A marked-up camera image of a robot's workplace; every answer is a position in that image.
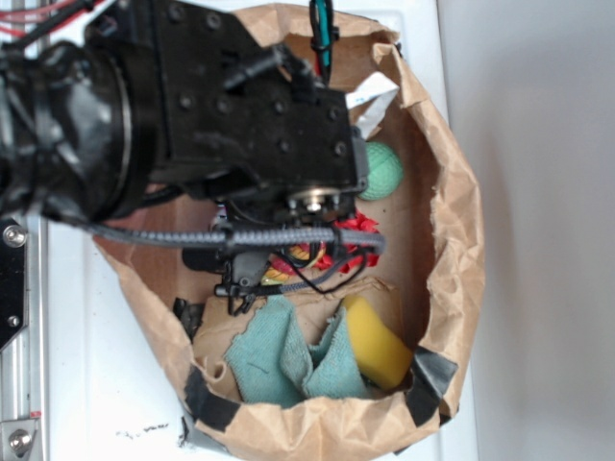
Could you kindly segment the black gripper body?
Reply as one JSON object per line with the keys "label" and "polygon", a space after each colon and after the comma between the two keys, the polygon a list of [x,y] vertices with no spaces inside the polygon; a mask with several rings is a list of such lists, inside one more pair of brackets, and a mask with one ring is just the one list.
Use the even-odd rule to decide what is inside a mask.
{"label": "black gripper body", "polygon": [[355,214],[364,142],[344,94],[285,44],[261,46],[235,15],[182,1],[115,2],[85,37],[118,81],[121,207],[157,183],[261,225]]}

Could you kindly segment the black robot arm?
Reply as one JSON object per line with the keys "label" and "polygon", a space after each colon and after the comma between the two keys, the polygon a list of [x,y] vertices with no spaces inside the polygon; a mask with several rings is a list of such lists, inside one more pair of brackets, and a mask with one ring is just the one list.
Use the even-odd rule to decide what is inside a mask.
{"label": "black robot arm", "polygon": [[365,145],[343,93],[231,13],[118,1],[38,57],[1,50],[1,209],[55,220],[130,214],[150,184],[269,224],[353,212]]}

